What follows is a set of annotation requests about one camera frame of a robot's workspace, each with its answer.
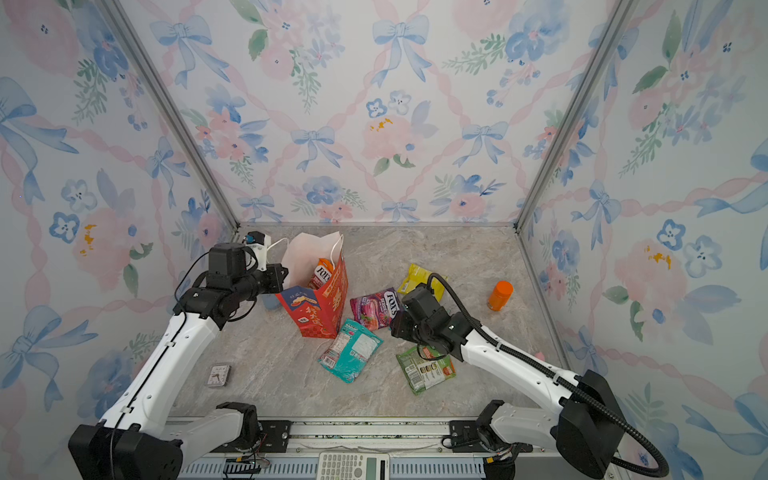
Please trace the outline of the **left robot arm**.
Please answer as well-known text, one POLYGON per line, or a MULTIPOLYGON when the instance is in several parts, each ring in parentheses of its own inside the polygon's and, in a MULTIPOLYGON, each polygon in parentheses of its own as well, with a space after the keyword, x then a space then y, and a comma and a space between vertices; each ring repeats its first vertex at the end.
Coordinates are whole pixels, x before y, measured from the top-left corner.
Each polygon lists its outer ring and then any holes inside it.
POLYGON ((271 238, 246 234, 206 252, 208 268, 176 299, 163 337, 123 394, 94 425, 80 425, 68 449, 84 479, 175 479, 222 445, 246 454, 266 435, 257 409, 224 402, 185 426, 167 429, 171 407, 194 365, 242 303, 282 291, 287 268, 267 260, 271 238))

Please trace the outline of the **orange Fox's fruits candy bag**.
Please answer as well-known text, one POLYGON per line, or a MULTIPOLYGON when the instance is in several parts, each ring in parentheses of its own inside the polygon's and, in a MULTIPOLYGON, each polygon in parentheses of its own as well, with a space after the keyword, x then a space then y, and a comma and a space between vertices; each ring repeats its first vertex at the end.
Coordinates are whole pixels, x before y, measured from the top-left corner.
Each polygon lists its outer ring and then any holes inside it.
POLYGON ((335 264, 327 258, 320 258, 313 270, 309 287, 313 290, 322 288, 332 277, 335 271, 335 264))

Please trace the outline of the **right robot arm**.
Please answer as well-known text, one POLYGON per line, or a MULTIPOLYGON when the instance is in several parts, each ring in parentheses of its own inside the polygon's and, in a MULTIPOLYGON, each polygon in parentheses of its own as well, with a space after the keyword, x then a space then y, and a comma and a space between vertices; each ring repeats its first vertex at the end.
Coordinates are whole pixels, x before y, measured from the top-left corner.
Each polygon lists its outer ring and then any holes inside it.
POLYGON ((511 405, 490 403, 478 421, 491 449, 514 443, 555 448, 581 474, 605 476, 624 430, 599 408, 624 416, 603 376, 592 370, 579 375, 538 360, 464 312, 448 312, 424 284, 402 303, 404 310, 392 324, 394 337, 489 372, 544 411, 541 418, 524 421, 515 418, 511 405))

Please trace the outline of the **teal Fox's candy bag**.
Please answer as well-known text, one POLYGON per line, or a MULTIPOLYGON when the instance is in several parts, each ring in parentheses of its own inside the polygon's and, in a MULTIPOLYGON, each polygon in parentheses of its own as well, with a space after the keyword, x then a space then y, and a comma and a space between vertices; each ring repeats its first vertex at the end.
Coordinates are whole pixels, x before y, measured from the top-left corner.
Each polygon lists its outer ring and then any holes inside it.
POLYGON ((350 384, 360 376, 382 344, 383 340, 364 325, 346 319, 332 344, 318 358, 318 363, 343 382, 350 384))

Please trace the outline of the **yellow chips snack bag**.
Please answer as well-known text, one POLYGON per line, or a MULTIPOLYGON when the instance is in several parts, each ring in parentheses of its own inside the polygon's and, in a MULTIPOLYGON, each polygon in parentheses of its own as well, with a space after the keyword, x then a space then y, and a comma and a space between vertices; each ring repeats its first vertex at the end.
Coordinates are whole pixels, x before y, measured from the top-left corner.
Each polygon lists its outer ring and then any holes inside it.
MULTIPOLYGON (((397 288, 397 292, 401 295, 406 295, 414 290, 418 285, 422 283, 427 284, 431 275, 431 271, 426 270, 415 263, 412 263, 408 268, 408 273, 405 279, 397 288)), ((440 301, 445 293, 444 286, 437 279, 432 279, 429 285, 433 290, 435 298, 440 301)))

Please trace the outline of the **red paper gift bag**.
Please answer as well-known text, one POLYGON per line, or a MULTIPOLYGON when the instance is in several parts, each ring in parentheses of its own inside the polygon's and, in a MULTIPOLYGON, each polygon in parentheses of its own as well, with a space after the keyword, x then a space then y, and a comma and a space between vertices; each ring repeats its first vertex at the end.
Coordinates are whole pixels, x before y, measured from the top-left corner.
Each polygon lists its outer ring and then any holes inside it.
POLYGON ((282 258, 289 273, 277 296, 304 337, 332 339, 338 334, 349 286, 343 245, 339 232, 323 237, 301 233, 289 242, 282 258), (322 288, 313 290, 309 282, 320 258, 332 260, 335 271, 322 288))

